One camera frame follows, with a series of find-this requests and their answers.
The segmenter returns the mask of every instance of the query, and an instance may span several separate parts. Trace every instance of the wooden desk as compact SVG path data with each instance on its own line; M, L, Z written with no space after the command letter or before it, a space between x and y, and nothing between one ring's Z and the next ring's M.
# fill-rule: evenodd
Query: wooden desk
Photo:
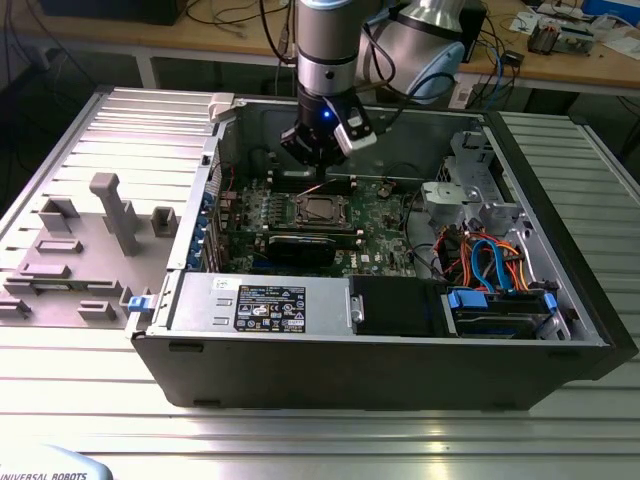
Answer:
M238 0L215 0L216 10L237 7ZM23 43L41 48L55 47L26 9L25 0L14 0L14 25ZM222 31L211 25L197 23L183 16L170 27L130 22L94 20L67 17L46 17L39 5L31 0L45 26L69 49L90 50L132 55L138 62L142 83L156 88L157 79L151 59L153 57L182 58L205 61L256 63L275 65L277 60L267 45L259 18L245 22L244 38ZM527 36L507 30L510 15L525 9L519 0L487 0L491 18L507 48L525 54L516 85L530 88L568 90L613 95L640 95L640 62L625 57L602 45L596 45L589 57L554 54L534 55L527 52ZM278 0L267 0L267 8L279 6ZM225 20L257 14L257 6L247 10L223 14ZM268 15L272 35L278 37L284 22L284 13ZM202 0L192 14L211 19L210 1ZM460 98L479 82L482 75L490 74L493 65L478 47L469 64L460 67L459 85L452 106L464 107Z

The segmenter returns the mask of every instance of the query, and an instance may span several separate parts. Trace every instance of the black cable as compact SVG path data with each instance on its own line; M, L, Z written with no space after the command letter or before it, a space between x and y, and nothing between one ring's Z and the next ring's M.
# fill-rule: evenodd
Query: black cable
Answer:
M634 150L634 148L632 148L632 142L634 138L639 135L640 135L640 117L638 117L636 122L631 127L631 130L629 130L629 133L627 134L627 137L624 139L624 142L622 143L622 147L620 148L620 157L622 158L623 164L624 164L624 161L626 160L627 155L631 154L631 152Z
M7 87L11 85L11 59L9 57L9 16L11 14L11 2L7 1L4 7L4 58L7 68Z
M427 267L429 269L429 271L431 272L431 275L433 275L434 277L439 277L440 279L444 280L445 282L449 283L449 281L438 271L437 268L435 268L433 265L431 265L429 262L427 262L424 258L422 258L420 255L418 255L416 253L416 249L420 248L422 246L425 246L424 244L420 244L416 247L413 247L411 245L411 241L409 240L409 218L411 217L411 212L413 211L413 205L416 203L416 199L418 198L418 195L420 195L420 190L418 190L414 195L413 198L411 199L411 203L409 203L409 211L407 212L407 218L404 221L404 238L407 242L407 246L409 247L409 251L413 254L413 258L415 260L418 260L421 264L423 264L425 267Z
M482 34L482 33L484 33L485 35L490 35L490 36L492 36L492 37L493 37L493 39L494 39L494 43L493 43L493 45L491 45L491 46L495 48L495 50L496 50L496 52L497 52L498 56L499 56L500 58L502 58L502 56L503 56L504 52L506 51L506 48L505 48L504 42L502 41L502 39L501 39L500 37L498 37L498 34L496 33L496 28L495 28L495 25L493 24L493 21L492 21L489 17L487 17L487 18L486 18L486 20L487 20L487 23L489 24L489 26L491 27L491 32L488 32L488 31L486 31L486 30L480 30L480 33L481 33L481 34ZM481 36L481 39L483 39L483 40L485 41L485 43L487 43L487 44L491 44L491 42L489 42L486 38L482 38L482 36ZM480 90L480 93L476 94L476 96L473 98L473 100L472 100L472 101L471 101L471 103L469 104L469 107L473 106L473 104L476 102L476 100L478 100L478 98L480 98L480 100L481 100L481 104L482 104L482 102L484 102L484 100L485 100L486 98L488 98L489 96L491 96L491 95L496 91L496 89L498 88L498 85L496 84L496 85L493 87L493 91L491 91L490 93L488 93L488 97L485 97L485 96L484 96L484 91L485 91L485 90L487 89L487 87L489 86L489 83L491 82L491 79L495 76L495 74L496 74L496 73L498 73L498 62L497 62L497 60L495 60L495 59L491 59L491 58L490 58L490 61L491 61L491 63L494 65L493 72L491 72L491 75L489 75L489 77L488 77L488 78L487 78L487 80L485 81L485 83L484 83L484 85L483 85L482 89Z
M409 162L396 162L393 165L390 165L389 167L387 167L384 172L382 172L382 176L383 177L388 177L389 174L394 171L395 169L397 169L398 167L407 167L410 168L411 170L413 170L414 172L416 172L420 178L424 178L424 174L420 171L420 169L418 167L416 167L413 163L409 163Z
M564 4L564 2L562 2L562 1L559 1L559 2L556 2L556 3L559 4L558 6L562 6ZM549 5L551 5L551 9L556 14L555 16L560 17L560 18L569 18L569 19L575 20L574 17L571 16L571 14L574 12L574 10L576 8L578 8L578 0L573 0L573 6L571 7L571 11L569 13L564 13L564 12L560 12L560 11L556 10L556 5L554 5L554 0L551 0L549 2Z
M378 77L380 78L380 80L385 83L385 85L383 85L384 88L387 88L387 89L391 90L393 93L395 93L399 97L402 97L402 99L404 99L407 102L410 102L412 100L414 100L414 101L433 100L434 98L441 97L442 95L444 95L445 93L447 93L451 89L451 87L449 87L449 88L447 88L447 90L445 90L444 92L439 93L437 95L421 95L421 96L417 96L415 93L418 90L420 90L420 87L422 87L425 83L427 83L429 80L431 80L431 78L433 78L431 75L429 75L428 77L425 77L420 82L418 82L418 84L408 94L404 93L404 92L401 92L400 90L394 88L391 85L391 81L395 78L396 73L397 73L395 62L393 61L391 56L380 46L380 44L373 38L373 35L371 35L371 30L369 29L368 25L365 25L363 27L363 31L364 31L365 35L367 36L367 39L369 40L369 44L370 44L369 46L371 48L371 57L372 57L373 64L374 64L375 69L376 69L376 73L377 73ZM382 70L380 68L380 64L378 63L378 57L376 55L376 50L378 50L384 56L385 60L389 63L389 66L391 68L391 75L389 76L389 78L384 78L384 75L382 74ZM439 72L439 73L433 74L433 75L446 76L448 78L450 77L450 80L452 80L453 85L455 85L455 79L450 74L447 74L445 72Z
M18 45L17 48L14 45L14 48L16 48L16 50L21 53L21 57L24 60L24 62L28 65L31 65L31 58L29 58L29 55L27 54L26 49L24 48L24 45L22 45L22 42L20 41L20 38L18 37L18 34L16 33L16 27L13 24L13 0L7 0L7 3L9 4L9 17L8 17L8 22L9 22L9 30L11 32L11 34L13 35L14 40L16 41L16 44Z
M635 108L640 109L640 105L638 105L637 103L632 102L631 100L629 100L627 97L620 97L623 101L630 103L631 105L633 105Z
M291 27L290 27L290 23L291 23L291 13L293 12L293 4L295 3L295 0L289 0L289 3L287 4L287 15L284 21L284 26L282 27L282 32L280 33L280 44L278 45L278 48L283 47L283 51L282 54L286 55L286 53L289 51L289 38L291 36ZM274 79L274 90L275 90L275 95L278 96L278 81L280 80L280 68L282 67L282 61L278 60L278 65L276 66L276 76Z
M456 79L450 73L438 72L438 73L432 73L431 75L427 75L426 77L421 79L418 83L416 83L414 85L414 87L409 91L409 93L406 95L406 98L400 104L400 107L398 107L398 110L396 110L396 112L393 114L391 119L387 122L387 125L385 126L384 130L381 131L381 132L377 132L377 133L379 135L381 135L384 132L386 132L387 130L389 130L391 128L391 126L396 122L396 120L398 120L398 117L400 117L400 115L402 115L402 112L404 112L404 110L409 106L409 104L411 103L411 100L414 99L414 97L415 97L416 93L418 92L418 90L420 90L427 82L430 82L434 78L447 78L447 79L449 79L449 81L451 83L442 92L439 92L439 93L433 94L433 95L427 95L426 97L420 97L421 99L430 100L430 99L433 99L433 98L441 97L442 95L447 93L449 90L451 90L451 88L453 88L453 86L456 84Z
M193 2L191 5L189 5L186 10L185 13L187 15L188 18L190 18L191 20L193 20L194 22L198 22L198 23L202 23L203 25L233 25L236 23L242 23L242 22L248 22L249 20L253 20L254 18L258 18L260 17L260 14L255 14L255 15L251 15L249 17L245 17L245 18L238 18L236 20L229 20L229 21L225 21L225 22L216 22L216 21L209 21L209 20L202 20L201 18L198 18L196 16L194 16L191 13L191 8L193 8L195 5L197 5L198 3L200 3L202 0L196 0L195 2ZM276 12L281 12L284 9L287 8L287 5L285 5L284 7L278 7L278 8L274 8L273 10L268 10L267 12L265 12L267 15L270 13L276 13Z
M276 44L273 43L273 38L271 38L271 32L269 31L269 25L267 24L267 12L265 11L265 8L264 8L264 0L258 0L258 6L260 7L260 21L262 22L262 29L264 30L264 34L267 37L267 42L269 43L269 47L271 48L271 51L285 65L291 65L295 63L295 60L293 58L289 58L285 55L282 55L278 51Z
M40 26L40 28L47 34L47 36L53 40L53 42L58 46L58 48L60 50L62 50L68 57L69 60L71 60L71 62L76 66L76 68L78 69L79 72L81 72L86 78L87 80L89 80L89 82L94 86L97 87L98 84L93 80L93 78L91 77L91 75L89 75L87 73L87 71L82 68L80 66L80 64L76 61L75 58L73 58L73 56L69 53L69 50L67 50L64 45L62 45L62 43L60 43L60 41L49 31L49 29L44 25L44 23L42 23L42 20L40 20L40 18L38 17L38 15L36 15L36 12L33 9L33 5L31 5L30 0L25 0L25 3L27 4L27 8L29 9L29 12L31 13L31 16L33 17L33 19L38 23L38 25Z
M378 74L378 77L380 77L380 80L382 80L387 84L387 86L389 86L393 81L393 79L396 78L396 73L397 73L396 64L391 58L391 56L380 46L380 44L376 41L376 39L373 38L369 25L365 23L362 26L362 31L364 32L365 36L369 40L369 49L371 51L371 58L373 60L373 64L376 68L376 73ZM378 50L380 52L380 55L382 55L384 59L387 61L387 63L389 64L389 68L391 68L391 74L389 75L389 78L384 78L384 76L382 75L382 70L380 69L380 64L378 63L378 56L376 55L376 52L374 51L374 49Z
M5 184L5 192L2 197L2 203L0 203L1 207L7 207L7 202L9 200L9 187L11 186L11 175L13 174L13 157L9 157L7 161L7 182Z
M20 145L19 145L19 140L17 138L17 135L14 136L13 150L15 152L16 161L20 166L20 168L22 168L29 175L33 175L34 173L36 173L35 170L32 170L31 168L27 167L24 163L22 163L22 157L20 156Z
M633 103L632 101L630 101L630 100L628 100L628 99L626 99L626 98L624 98L624 97L616 97L616 98L617 98L617 99L618 99L618 101L620 102L620 105L622 105L622 106L625 108L625 110L627 110L627 111L628 111L631 115L633 115L634 117L636 117L636 118L640 118L640 113L639 113L639 112L635 112L635 111L633 111L633 109L632 109L631 107L629 107L629 105L627 105L627 104L625 103L625 100L626 100L627 102L629 102L631 105L633 105L634 107L639 108L639 109L640 109L640 105L636 105L635 103Z

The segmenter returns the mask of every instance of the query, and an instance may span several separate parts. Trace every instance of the metal bracket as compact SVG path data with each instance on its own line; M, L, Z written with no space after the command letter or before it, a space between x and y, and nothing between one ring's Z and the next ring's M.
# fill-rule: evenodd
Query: metal bracket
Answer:
M209 119L212 123L229 120L235 115L235 108L244 102L236 102L233 93L214 93L209 102Z
M351 295L351 303L349 305L350 327L364 322L364 301L362 295Z

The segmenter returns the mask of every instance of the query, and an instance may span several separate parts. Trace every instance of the power supply label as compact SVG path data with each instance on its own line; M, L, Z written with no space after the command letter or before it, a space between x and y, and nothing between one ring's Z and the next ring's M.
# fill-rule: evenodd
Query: power supply label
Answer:
M234 327L239 332L304 333L304 287L241 285Z

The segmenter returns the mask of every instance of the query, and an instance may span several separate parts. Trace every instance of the power connector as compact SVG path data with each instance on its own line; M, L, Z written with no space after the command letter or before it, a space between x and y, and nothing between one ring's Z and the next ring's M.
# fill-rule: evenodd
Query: power connector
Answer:
M524 61L524 55L513 50L506 50L500 57L500 61L503 65L509 65L514 68L520 68Z

